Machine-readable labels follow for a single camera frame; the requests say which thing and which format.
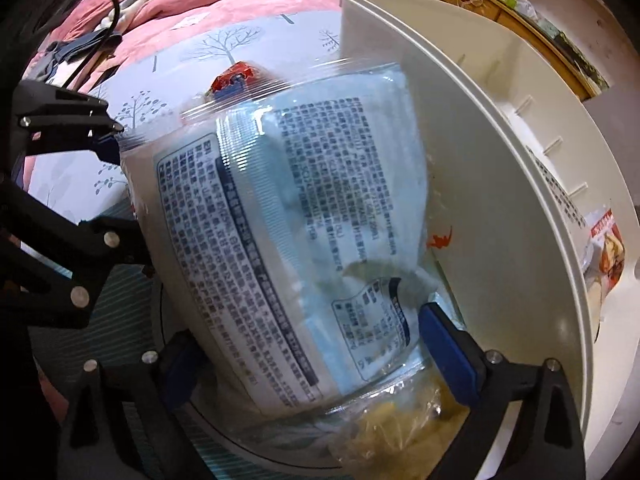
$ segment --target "food package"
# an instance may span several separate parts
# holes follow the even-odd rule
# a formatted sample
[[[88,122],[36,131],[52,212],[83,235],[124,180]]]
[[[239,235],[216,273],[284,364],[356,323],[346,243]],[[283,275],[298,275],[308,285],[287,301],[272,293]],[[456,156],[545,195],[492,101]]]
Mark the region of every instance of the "food package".
[[[586,216],[591,226],[590,264],[584,273],[591,314],[591,333],[597,338],[600,311],[607,294],[619,282],[625,267],[625,246],[611,208],[604,206]]]
[[[435,367],[347,409],[330,449],[355,480],[424,480],[468,414]]]
[[[180,124],[139,132],[122,167],[231,426],[339,406],[424,360],[418,310],[449,294],[427,250],[426,150],[399,65],[274,77]]]
[[[205,102],[224,102],[247,94],[249,88],[272,81],[272,76],[255,63],[238,61],[217,76],[204,95]]]

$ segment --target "tree pattern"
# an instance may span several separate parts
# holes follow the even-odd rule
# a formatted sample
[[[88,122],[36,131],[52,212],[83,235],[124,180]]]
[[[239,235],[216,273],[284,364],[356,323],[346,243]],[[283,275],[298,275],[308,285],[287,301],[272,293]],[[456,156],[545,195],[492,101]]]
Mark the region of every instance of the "tree pattern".
[[[98,171],[98,175],[103,175],[104,178],[101,178],[94,184],[96,194],[100,194],[100,191],[104,188],[111,189],[111,187],[116,184],[128,185],[127,179],[124,177],[124,173],[122,173],[120,166],[116,164],[104,163],[102,168]]]
[[[138,95],[132,95],[130,100],[122,105],[115,120],[126,130],[135,132],[137,124],[161,116],[165,107],[166,103],[160,99],[153,99],[150,90],[141,90]]]
[[[338,34],[335,34],[325,28],[320,31],[320,41],[322,41],[322,46],[325,47],[327,52],[334,52],[338,47],[340,47],[340,38]]]
[[[62,174],[55,180],[51,188],[47,191],[47,197],[45,199],[45,205],[53,208],[56,202],[60,200],[71,186],[72,179],[68,174]]]
[[[210,57],[226,56],[229,64],[233,65],[236,62],[232,54],[233,50],[239,46],[250,44],[261,33],[261,28],[247,27],[245,25],[224,28],[207,34],[203,40],[186,52],[184,60],[202,61]]]
[[[109,89],[109,86],[107,85],[107,82],[103,81],[95,88],[92,88],[91,90],[89,90],[89,95],[97,97],[98,99],[104,99],[104,96],[107,94],[108,89]]]

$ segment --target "white round bin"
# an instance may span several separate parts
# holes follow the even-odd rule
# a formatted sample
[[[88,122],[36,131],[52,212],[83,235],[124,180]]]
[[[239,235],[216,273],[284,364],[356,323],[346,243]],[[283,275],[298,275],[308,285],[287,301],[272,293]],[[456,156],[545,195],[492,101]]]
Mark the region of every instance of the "white round bin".
[[[514,361],[562,361],[588,457],[640,337],[640,228],[604,138],[546,60],[498,23],[438,0],[342,0],[342,10],[344,57],[396,60],[411,78],[445,205],[430,230],[452,226],[437,257],[469,331]],[[595,345],[575,236],[530,152],[583,215],[610,205],[618,222],[625,270]]]

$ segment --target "yellow plastic bag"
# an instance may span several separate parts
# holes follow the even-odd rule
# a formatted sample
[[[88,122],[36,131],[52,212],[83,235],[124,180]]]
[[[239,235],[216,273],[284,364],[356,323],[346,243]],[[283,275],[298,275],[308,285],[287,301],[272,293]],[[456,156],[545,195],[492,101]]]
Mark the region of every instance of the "yellow plastic bag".
[[[356,480],[424,480],[468,413],[435,367],[357,408],[330,444],[332,455]]]

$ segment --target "blue gripper pad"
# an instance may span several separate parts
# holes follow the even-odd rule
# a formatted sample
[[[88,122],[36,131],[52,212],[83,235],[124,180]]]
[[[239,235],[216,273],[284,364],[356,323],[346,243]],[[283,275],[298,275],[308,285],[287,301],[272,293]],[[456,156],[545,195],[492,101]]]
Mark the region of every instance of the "blue gripper pad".
[[[467,332],[456,329],[436,303],[422,306],[418,326],[422,341],[456,401],[473,407],[486,375],[480,347]]]

